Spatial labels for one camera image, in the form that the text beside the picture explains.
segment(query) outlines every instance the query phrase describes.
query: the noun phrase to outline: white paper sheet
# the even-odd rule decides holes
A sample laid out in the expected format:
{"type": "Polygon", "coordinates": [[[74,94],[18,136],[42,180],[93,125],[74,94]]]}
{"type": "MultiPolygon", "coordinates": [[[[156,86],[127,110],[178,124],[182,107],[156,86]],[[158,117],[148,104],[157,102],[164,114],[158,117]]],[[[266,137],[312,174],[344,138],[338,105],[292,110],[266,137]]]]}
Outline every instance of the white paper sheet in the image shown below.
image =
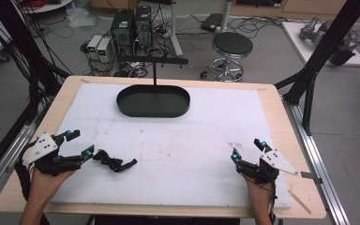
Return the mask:
{"type": "MultiPolygon", "coordinates": [[[[111,158],[138,163],[113,172],[90,159],[52,199],[60,203],[248,206],[247,184],[230,155],[237,144],[244,160],[258,163],[255,138],[275,147],[256,91],[185,88],[190,107],[177,118],[121,114],[117,94],[126,85],[83,84],[59,128],[79,129],[60,155],[79,155],[94,144],[111,158]]],[[[276,207],[291,207],[280,175],[276,207]]]]}

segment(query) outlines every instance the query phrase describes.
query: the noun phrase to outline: cardboard box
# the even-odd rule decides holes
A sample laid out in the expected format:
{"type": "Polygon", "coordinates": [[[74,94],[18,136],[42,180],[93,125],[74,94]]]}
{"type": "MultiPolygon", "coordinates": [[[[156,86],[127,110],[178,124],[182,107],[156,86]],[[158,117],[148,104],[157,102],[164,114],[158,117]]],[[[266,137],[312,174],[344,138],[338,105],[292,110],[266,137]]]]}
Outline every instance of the cardboard box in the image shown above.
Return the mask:
{"type": "Polygon", "coordinates": [[[91,0],[91,6],[97,11],[116,12],[119,8],[134,9],[140,0],[91,0]]]}

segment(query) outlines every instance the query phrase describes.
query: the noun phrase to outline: computer tower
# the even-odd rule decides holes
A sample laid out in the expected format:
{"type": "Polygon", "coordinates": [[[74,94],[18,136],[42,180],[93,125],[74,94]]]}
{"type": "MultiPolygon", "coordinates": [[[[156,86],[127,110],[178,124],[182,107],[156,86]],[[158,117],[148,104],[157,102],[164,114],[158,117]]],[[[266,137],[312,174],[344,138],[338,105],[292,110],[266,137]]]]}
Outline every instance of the computer tower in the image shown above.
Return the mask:
{"type": "Polygon", "coordinates": [[[111,25],[112,39],[119,46],[132,46],[135,39],[134,11],[132,9],[118,9],[111,25]]]}
{"type": "Polygon", "coordinates": [[[151,43],[151,7],[139,6],[136,8],[136,33],[140,46],[147,50],[152,48],[151,43]]]}

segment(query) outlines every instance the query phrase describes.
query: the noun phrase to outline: human hand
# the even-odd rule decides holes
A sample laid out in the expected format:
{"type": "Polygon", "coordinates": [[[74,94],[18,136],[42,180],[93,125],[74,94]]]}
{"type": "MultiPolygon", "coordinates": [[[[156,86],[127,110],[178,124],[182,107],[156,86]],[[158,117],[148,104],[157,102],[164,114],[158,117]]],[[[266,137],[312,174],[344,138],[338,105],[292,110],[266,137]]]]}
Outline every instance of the human hand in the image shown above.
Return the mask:
{"type": "Polygon", "coordinates": [[[62,172],[57,176],[43,174],[34,168],[31,179],[31,189],[27,204],[20,219],[21,225],[38,225],[43,214],[43,210],[49,200],[55,195],[57,190],[67,178],[75,171],[62,172]]]}
{"type": "Polygon", "coordinates": [[[249,201],[252,206],[253,216],[255,217],[256,224],[268,225],[271,224],[269,217],[269,204],[271,202],[271,184],[255,183],[255,180],[250,177],[244,177],[247,181],[247,192],[249,201]]]}
{"type": "Polygon", "coordinates": [[[75,171],[61,172],[57,176],[44,174],[34,168],[31,179],[31,190],[28,199],[36,199],[47,203],[75,171]]]}

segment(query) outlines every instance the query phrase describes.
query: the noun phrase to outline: desk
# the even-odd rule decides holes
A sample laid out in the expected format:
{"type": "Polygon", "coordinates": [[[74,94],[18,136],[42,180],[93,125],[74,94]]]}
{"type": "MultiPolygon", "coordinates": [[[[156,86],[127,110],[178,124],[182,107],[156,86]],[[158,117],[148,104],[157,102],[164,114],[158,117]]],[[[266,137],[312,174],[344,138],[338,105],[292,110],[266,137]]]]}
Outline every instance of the desk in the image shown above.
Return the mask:
{"type": "MultiPolygon", "coordinates": [[[[57,95],[51,108],[40,124],[36,136],[43,131],[56,133],[63,121],[72,100],[83,83],[151,84],[152,80],[128,78],[69,77],[57,95]]],[[[270,135],[277,149],[300,172],[308,172],[308,165],[296,140],[293,128],[278,96],[277,89],[271,84],[195,82],[158,80],[158,84],[179,85],[183,87],[227,88],[257,91],[261,100],[270,135]]],[[[278,218],[324,218],[325,211],[321,197],[312,180],[301,176],[284,174],[290,191],[293,208],[276,210],[278,218]]],[[[0,212],[21,212],[25,200],[17,174],[13,173],[0,194],[0,212]]],[[[77,213],[100,215],[138,215],[138,216],[174,216],[207,218],[251,218],[248,208],[214,206],[159,206],[159,205],[118,205],[92,203],[49,203],[46,213],[77,213]]]]}

